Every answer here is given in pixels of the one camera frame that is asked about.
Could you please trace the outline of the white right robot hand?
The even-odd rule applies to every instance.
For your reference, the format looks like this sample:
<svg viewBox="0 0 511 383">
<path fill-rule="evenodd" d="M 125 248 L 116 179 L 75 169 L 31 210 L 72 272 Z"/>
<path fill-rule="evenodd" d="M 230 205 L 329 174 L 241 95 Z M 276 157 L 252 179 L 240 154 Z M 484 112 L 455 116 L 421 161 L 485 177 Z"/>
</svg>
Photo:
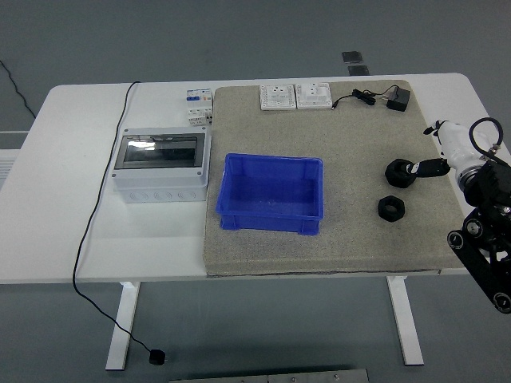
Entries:
<svg viewBox="0 0 511 383">
<path fill-rule="evenodd" d="M 445 176 L 451 169 L 459 183 L 473 178 L 484 164 L 479 153 L 469 139 L 469 129 L 447 120 L 438 120 L 423 132 L 438 138 L 442 157 L 423 160 L 416 164 L 402 165 L 402 170 L 419 178 Z"/>
</svg>

